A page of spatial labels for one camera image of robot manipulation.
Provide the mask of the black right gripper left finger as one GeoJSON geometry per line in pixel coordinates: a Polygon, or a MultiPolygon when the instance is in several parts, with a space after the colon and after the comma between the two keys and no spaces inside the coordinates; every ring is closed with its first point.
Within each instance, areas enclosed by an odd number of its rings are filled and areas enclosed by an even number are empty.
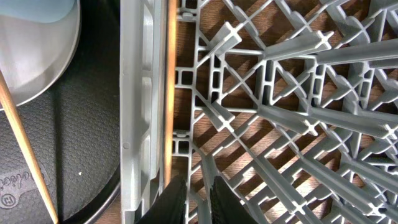
{"type": "Polygon", "coordinates": [[[185,179],[176,175],[137,224],[182,224],[186,194],[185,179]]]}

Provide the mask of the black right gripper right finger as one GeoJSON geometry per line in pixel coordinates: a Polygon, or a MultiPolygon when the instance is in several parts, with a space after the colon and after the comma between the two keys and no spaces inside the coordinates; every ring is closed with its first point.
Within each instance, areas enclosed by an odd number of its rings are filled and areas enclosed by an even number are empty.
{"type": "Polygon", "coordinates": [[[216,176],[210,189],[211,220],[215,224],[257,224],[221,176],[216,176]]]}

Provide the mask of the grey plate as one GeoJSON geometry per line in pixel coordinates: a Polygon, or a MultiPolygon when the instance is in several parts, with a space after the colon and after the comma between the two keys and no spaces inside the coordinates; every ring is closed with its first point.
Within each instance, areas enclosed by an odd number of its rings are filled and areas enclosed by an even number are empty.
{"type": "Polygon", "coordinates": [[[1,72],[17,106],[41,95],[65,72],[78,47],[81,4],[43,23],[1,15],[1,72]]]}

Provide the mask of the blue cup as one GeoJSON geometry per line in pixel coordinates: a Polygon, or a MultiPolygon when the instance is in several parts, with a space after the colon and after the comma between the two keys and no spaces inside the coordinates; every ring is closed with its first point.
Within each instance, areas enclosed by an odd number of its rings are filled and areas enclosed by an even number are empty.
{"type": "Polygon", "coordinates": [[[63,19],[75,3],[75,0],[1,0],[1,15],[51,23],[63,19]]]}

